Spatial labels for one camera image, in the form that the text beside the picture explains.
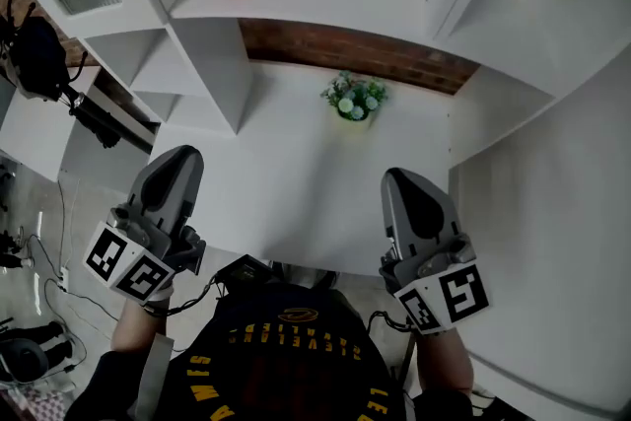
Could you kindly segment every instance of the desk surface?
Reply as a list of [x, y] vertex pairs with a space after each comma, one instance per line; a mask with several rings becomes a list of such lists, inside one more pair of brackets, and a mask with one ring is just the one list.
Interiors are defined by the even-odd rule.
[[318, 95], [333, 71], [256, 65], [237, 137], [163, 125], [152, 159], [190, 144], [204, 176], [189, 224], [210, 246], [307, 267], [378, 275], [389, 248], [380, 183], [404, 167], [447, 189], [451, 99], [404, 85], [361, 134]]

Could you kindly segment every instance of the floor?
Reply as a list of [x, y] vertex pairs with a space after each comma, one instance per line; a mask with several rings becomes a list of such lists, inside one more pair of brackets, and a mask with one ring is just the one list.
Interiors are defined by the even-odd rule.
[[[37, 233], [40, 222], [41, 242], [55, 271], [59, 271], [59, 265], [65, 265], [69, 270], [70, 292], [90, 297], [118, 316], [123, 305], [122, 297], [96, 282], [83, 267], [82, 257], [96, 224], [105, 220], [109, 208], [124, 201], [125, 195], [95, 187], [68, 174], [60, 175], [58, 185], [24, 166], [14, 165], [10, 170], [15, 172], [15, 178], [0, 188], [0, 200], [9, 207], [7, 213], [0, 213], [0, 231], [6, 229], [15, 236], [19, 227], [23, 226], [28, 237]], [[65, 223], [60, 189], [65, 204]], [[212, 238], [204, 237], [203, 230], [197, 232], [212, 243]], [[45, 280], [54, 275], [35, 238], [31, 238], [30, 246], [35, 259], [34, 269], [0, 269], [0, 320], [12, 316], [15, 326], [37, 326], [53, 319], [43, 287]], [[178, 275], [174, 305], [196, 297], [219, 268], [237, 257], [209, 247], [198, 277], [189, 272]], [[292, 279], [298, 282], [309, 282], [315, 275], [307, 269], [298, 269], [297, 274]], [[344, 293], [365, 322], [377, 310], [388, 311], [397, 320], [405, 319], [404, 310], [387, 293], [384, 281], [379, 277], [342, 274], [336, 288]], [[175, 340], [175, 352], [185, 349], [210, 319], [217, 303], [214, 295], [216, 292], [211, 291], [197, 306], [169, 318], [168, 335]], [[57, 374], [41, 387], [65, 390], [69, 397], [76, 396], [88, 384], [100, 356], [108, 350], [115, 321], [91, 302], [64, 294], [52, 282], [47, 283], [46, 296], [54, 310], [85, 343], [87, 357], [74, 371]], [[400, 365], [407, 335], [390, 329], [382, 319], [377, 318], [371, 336], [386, 363], [389, 366]], [[83, 349], [77, 346], [72, 363], [83, 357]]]

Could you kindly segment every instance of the flower pot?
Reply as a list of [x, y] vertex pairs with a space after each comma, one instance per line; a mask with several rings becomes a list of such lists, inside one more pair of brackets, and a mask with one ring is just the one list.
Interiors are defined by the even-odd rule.
[[368, 130], [373, 124], [373, 119], [375, 118], [374, 112], [369, 112], [368, 116], [366, 116], [361, 121], [355, 121], [352, 119], [346, 119], [339, 115], [337, 109], [330, 107], [331, 115], [333, 116], [332, 120], [335, 124], [337, 130], [340, 133], [350, 133], [350, 134], [360, 134]]

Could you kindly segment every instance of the white marker cube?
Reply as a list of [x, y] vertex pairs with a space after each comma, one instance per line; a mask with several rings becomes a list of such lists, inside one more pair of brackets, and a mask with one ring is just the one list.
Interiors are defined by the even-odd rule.
[[453, 328], [490, 306], [476, 261], [417, 279], [394, 295], [422, 335]]
[[175, 275], [151, 252], [103, 221], [92, 235], [83, 263], [102, 284], [139, 304]]

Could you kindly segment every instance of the shirt logo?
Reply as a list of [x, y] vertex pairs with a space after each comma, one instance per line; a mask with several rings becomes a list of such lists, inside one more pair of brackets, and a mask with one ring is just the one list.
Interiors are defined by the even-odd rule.
[[284, 314], [278, 315], [278, 318], [287, 322], [309, 322], [315, 321], [317, 314], [317, 311], [307, 308], [285, 309]]

